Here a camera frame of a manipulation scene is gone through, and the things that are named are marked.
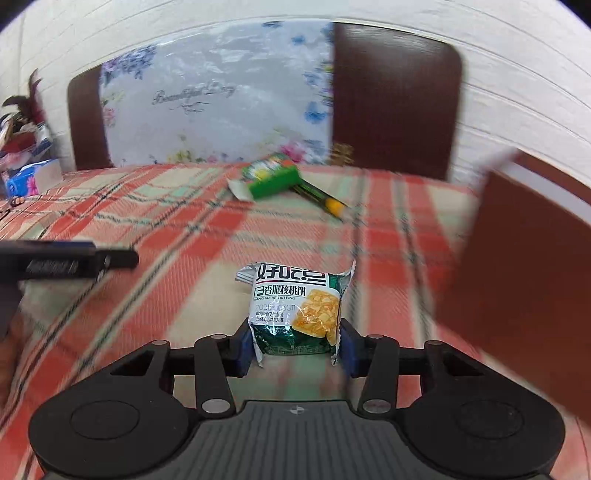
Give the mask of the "green cracker snack packet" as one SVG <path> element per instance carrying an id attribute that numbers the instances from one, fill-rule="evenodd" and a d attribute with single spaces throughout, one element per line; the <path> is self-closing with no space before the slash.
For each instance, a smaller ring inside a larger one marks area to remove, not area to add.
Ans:
<path id="1" fill-rule="evenodd" d="M 252 287 L 249 323 L 256 361 L 329 354 L 337 360 L 342 301 L 356 266 L 341 273 L 271 262 L 246 265 L 235 280 Z"/>

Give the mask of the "green carton box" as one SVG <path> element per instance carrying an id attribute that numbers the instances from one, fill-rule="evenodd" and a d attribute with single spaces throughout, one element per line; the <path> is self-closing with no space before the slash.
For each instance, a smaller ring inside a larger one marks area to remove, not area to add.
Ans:
<path id="1" fill-rule="evenodd" d="M 301 183 L 300 171 L 290 157 L 274 153 L 242 168 L 242 177 L 228 180 L 229 191 L 242 202 L 283 193 Z"/>

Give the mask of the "blue floral tissue pack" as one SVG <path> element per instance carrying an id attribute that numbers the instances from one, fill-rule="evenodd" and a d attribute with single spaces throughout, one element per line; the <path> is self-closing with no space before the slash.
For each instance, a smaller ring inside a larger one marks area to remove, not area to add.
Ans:
<path id="1" fill-rule="evenodd" d="M 6 194 L 11 197 L 39 195 L 55 187 L 63 180 L 58 159 L 30 163 L 12 174 L 2 174 Z"/>

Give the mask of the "red plaid bed sheet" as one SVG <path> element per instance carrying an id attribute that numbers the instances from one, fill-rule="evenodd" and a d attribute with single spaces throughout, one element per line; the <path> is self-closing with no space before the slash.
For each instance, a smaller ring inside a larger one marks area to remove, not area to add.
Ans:
<path id="1" fill-rule="evenodd" d="M 287 193 L 242 203 L 231 166 L 153 166 L 67 174 L 1 222 L 3 239 L 131 246 L 138 266 L 97 281 L 30 282 L 14 330 L 20 359 L 1 375 L 1 475 L 36 479 L 34 410 L 64 387 L 154 339 L 175 347 L 232 333 L 249 311 L 243 266 L 270 261 L 353 270 L 342 313 L 363 334 L 419 347 L 443 340 L 478 350 L 431 316 L 476 207 L 473 192 L 380 170 L 308 167 L 315 186 L 349 206 L 335 219 Z"/>

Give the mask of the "white floral plastic bag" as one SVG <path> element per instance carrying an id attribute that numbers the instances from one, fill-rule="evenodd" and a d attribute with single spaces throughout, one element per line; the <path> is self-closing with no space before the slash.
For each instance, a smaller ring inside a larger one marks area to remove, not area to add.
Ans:
<path id="1" fill-rule="evenodd" d="M 280 153 L 325 164 L 332 150 L 334 24 L 222 23 L 101 66 L 99 99 L 117 167 L 252 162 Z"/>

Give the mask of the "brown wooden headboard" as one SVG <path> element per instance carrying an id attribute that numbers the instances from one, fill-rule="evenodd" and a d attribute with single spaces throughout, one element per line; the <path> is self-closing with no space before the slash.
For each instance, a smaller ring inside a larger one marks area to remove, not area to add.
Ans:
<path id="1" fill-rule="evenodd" d="M 317 165 L 445 179 L 461 96 L 458 51 L 391 28 L 332 24 L 332 150 L 328 162 Z M 74 161 L 81 170 L 115 166 L 99 99 L 102 64 L 74 77 L 67 90 Z"/>

